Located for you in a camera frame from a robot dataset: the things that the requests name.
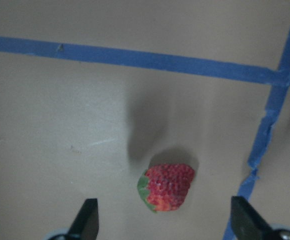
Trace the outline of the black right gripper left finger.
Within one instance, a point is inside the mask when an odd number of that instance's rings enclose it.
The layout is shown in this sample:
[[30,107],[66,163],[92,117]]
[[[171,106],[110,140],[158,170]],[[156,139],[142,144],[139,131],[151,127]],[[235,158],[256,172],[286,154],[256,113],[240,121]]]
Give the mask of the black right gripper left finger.
[[98,200],[84,201],[67,234],[67,240],[96,240],[99,233]]

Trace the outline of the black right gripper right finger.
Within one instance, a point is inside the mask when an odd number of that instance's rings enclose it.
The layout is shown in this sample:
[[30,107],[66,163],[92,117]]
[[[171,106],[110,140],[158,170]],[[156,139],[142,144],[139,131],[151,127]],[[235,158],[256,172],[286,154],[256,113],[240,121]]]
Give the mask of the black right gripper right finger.
[[242,196],[231,198],[231,229],[238,240],[290,240],[290,229],[271,227]]

